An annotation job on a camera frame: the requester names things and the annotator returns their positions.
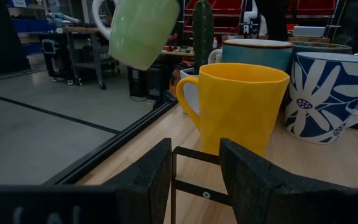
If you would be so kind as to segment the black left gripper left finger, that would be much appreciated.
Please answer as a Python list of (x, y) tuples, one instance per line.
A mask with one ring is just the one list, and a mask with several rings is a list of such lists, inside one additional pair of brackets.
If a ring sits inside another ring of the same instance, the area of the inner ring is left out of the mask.
[(172, 140), (164, 138), (107, 180), (114, 187), (104, 224), (163, 224), (172, 178)]

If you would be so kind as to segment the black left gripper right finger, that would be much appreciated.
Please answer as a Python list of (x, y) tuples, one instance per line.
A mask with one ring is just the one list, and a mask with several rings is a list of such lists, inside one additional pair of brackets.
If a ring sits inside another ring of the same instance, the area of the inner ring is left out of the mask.
[(220, 140), (219, 160), (239, 224), (322, 222), (318, 197), (338, 188), (284, 170), (228, 138)]

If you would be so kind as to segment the yellow faceted mug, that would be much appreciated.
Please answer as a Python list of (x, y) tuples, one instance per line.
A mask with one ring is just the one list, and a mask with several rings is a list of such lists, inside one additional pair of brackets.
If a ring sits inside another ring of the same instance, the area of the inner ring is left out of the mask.
[[(179, 104), (200, 132), (201, 151), (217, 156), (228, 138), (263, 155), (290, 77), (282, 70), (245, 63), (211, 63), (176, 87)], [(186, 101), (183, 86), (198, 87), (200, 114)]]

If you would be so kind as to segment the white mug blue floral print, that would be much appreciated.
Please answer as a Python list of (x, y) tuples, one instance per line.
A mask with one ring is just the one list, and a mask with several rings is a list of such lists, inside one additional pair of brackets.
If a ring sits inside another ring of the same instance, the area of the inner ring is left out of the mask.
[(331, 144), (358, 123), (358, 55), (298, 52), (285, 107), (288, 134)]

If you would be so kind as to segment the teal mug with white handle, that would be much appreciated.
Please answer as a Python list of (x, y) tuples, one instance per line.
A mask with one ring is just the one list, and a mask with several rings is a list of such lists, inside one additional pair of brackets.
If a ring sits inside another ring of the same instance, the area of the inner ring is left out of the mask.
[(264, 39), (227, 39), (221, 49), (208, 57), (211, 63), (246, 63), (287, 71), (291, 62), (291, 42)]

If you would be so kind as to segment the black mug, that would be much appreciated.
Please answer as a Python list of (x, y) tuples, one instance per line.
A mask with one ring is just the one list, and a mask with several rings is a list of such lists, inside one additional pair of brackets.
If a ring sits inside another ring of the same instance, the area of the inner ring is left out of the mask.
[(351, 54), (352, 47), (340, 44), (330, 44), (322, 42), (302, 42), (293, 41), (293, 58), (298, 52), (329, 52), (340, 54)]

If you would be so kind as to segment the light green mug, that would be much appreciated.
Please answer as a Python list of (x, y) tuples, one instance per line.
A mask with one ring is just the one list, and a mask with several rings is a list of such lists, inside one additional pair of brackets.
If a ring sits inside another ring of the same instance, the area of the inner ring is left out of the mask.
[(108, 39), (110, 57), (129, 67), (147, 70), (161, 54), (180, 13), (178, 0), (113, 0), (111, 26), (106, 27), (93, 0), (91, 11), (96, 26)]

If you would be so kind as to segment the white hexagonal plant pot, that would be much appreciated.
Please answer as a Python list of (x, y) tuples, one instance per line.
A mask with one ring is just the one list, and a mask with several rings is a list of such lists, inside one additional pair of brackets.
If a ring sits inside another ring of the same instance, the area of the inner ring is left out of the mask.
[[(193, 77), (194, 68), (186, 68), (180, 70), (180, 78)], [(183, 86), (183, 93), (186, 101), (189, 103), (191, 108), (195, 111), (197, 115), (200, 114), (199, 108), (199, 98), (198, 98), (198, 87), (192, 83), (186, 83)]]

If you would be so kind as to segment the grey workshop table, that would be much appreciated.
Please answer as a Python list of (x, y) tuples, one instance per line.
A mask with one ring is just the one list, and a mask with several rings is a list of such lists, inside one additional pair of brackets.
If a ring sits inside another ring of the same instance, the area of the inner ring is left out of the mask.
[[(118, 68), (119, 63), (108, 56), (107, 40), (101, 35), (100, 31), (95, 27), (63, 27), (63, 33), (66, 34), (68, 42), (68, 53), (70, 56), (71, 67), (74, 75), (74, 83), (78, 86), (82, 85), (80, 75), (78, 74), (79, 68), (93, 69), (98, 79), (100, 89), (106, 90), (107, 86), (103, 80), (103, 71), (107, 69), (106, 65), (114, 66), (117, 73), (120, 73)], [(89, 40), (91, 62), (78, 62), (75, 56), (76, 39)]]

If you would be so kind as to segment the green cactus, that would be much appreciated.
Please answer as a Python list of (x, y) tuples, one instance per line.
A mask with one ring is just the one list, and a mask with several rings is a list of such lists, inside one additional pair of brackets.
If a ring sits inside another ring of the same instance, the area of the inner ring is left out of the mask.
[(193, 75), (199, 75), (202, 65), (208, 64), (213, 51), (213, 12), (207, 0), (198, 0), (193, 11)]

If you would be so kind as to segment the black wheeled cart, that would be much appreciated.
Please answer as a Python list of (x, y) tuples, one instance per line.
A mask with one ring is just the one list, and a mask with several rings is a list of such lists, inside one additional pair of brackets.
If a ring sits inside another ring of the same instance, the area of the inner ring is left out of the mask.
[(48, 75), (54, 82), (66, 80), (73, 85), (75, 76), (71, 65), (67, 36), (65, 34), (49, 33), (39, 35)]

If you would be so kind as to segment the person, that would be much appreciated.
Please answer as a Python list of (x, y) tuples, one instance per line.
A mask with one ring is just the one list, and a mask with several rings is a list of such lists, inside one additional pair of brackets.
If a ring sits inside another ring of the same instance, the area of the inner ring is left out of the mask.
[(265, 17), (270, 40), (288, 41), (286, 15), (289, 0), (255, 0), (256, 6)]

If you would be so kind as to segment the red storage bins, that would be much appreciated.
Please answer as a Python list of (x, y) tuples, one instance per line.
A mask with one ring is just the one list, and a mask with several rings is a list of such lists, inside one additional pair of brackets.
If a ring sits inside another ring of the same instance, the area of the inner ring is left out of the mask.
[[(252, 9), (252, 0), (208, 0), (212, 6), (215, 34), (240, 34), (244, 11)], [(337, 0), (289, 0), (287, 22), (326, 22), (336, 9)]]

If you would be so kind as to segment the blue storage bins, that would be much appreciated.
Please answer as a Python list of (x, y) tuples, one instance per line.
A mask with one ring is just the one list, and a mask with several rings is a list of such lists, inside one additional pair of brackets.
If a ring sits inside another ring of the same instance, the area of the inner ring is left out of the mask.
[(52, 30), (47, 14), (59, 12), (60, 0), (6, 0), (6, 6), (25, 53), (41, 53), (39, 34)]

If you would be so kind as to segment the black aluminium frame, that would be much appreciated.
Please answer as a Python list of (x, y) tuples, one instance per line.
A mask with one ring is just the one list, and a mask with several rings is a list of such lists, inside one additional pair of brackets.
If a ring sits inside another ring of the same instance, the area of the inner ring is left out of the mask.
[(122, 146), (124, 146), (144, 129), (153, 124), (177, 103), (177, 100), (165, 102), (156, 110), (147, 113), (141, 117), (141, 119), (138, 119), (135, 123), (121, 131), (119, 134), (108, 139), (106, 142), (102, 143), (102, 145), (93, 149), (90, 153), (81, 157), (73, 164), (48, 179), (42, 185), (62, 185), (77, 183), (95, 167), (105, 161), (109, 156), (113, 155)]

